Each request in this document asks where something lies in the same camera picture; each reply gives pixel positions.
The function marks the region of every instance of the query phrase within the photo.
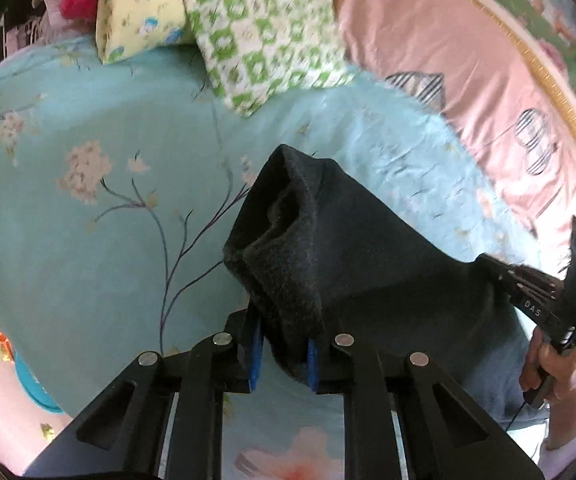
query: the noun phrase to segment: bed sheet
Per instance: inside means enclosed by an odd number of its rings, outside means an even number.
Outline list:
[[[213,98],[194,48],[111,66],[87,38],[36,49],[0,66],[0,329],[67,413],[160,338],[184,351],[244,308],[221,250],[280,143],[335,159],[450,256],[539,264],[445,121],[368,73],[246,119]],[[224,478],[298,466],[307,447],[321,478],[341,478],[341,399],[311,395],[270,352],[261,373],[254,397],[227,397]]]

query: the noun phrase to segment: metal screw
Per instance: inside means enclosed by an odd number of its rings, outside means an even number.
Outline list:
[[[354,337],[350,334],[337,334],[335,336],[335,343],[339,346],[352,346],[354,344]]]
[[[428,359],[428,356],[423,352],[413,352],[412,354],[410,354],[410,362],[415,366],[423,367],[430,362],[430,359]]]
[[[143,352],[143,354],[138,357],[138,363],[141,366],[152,366],[158,359],[159,357],[154,352]]]
[[[225,346],[232,342],[232,336],[228,332],[219,332],[214,335],[212,342],[218,346]]]

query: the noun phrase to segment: green and white pillow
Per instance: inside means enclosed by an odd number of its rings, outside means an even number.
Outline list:
[[[250,115],[276,92],[352,78],[332,0],[185,0],[212,88]]]

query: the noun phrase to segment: white cloth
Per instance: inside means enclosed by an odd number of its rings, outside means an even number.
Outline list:
[[[576,458],[576,437],[559,449],[549,450],[548,438],[542,442],[539,453],[539,468],[546,480],[552,480]]]

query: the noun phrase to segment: gold frame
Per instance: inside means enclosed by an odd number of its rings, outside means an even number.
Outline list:
[[[501,20],[485,3],[479,0],[470,0],[473,4],[479,7],[489,18],[492,18],[499,27],[501,27],[507,37],[514,43],[519,53],[526,60],[533,78],[536,79],[540,87],[550,98],[555,108],[561,115],[562,119],[570,129],[573,138],[576,142],[576,112],[568,102],[568,99],[561,91],[558,83],[550,74],[549,70],[543,66],[542,62],[530,49],[528,44],[520,38],[517,33],[508,26],[506,22]]]

